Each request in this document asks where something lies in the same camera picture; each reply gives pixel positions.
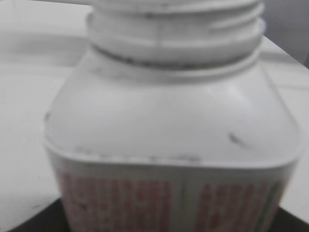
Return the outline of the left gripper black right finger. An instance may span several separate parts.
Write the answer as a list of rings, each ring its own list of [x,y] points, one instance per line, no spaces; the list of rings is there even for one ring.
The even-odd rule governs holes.
[[[272,223],[272,231],[309,232],[309,224],[280,207]]]

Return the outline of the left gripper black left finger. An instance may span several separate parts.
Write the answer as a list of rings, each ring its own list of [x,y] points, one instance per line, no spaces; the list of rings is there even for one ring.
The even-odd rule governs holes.
[[[61,199],[52,202],[45,209],[8,232],[69,232]]]

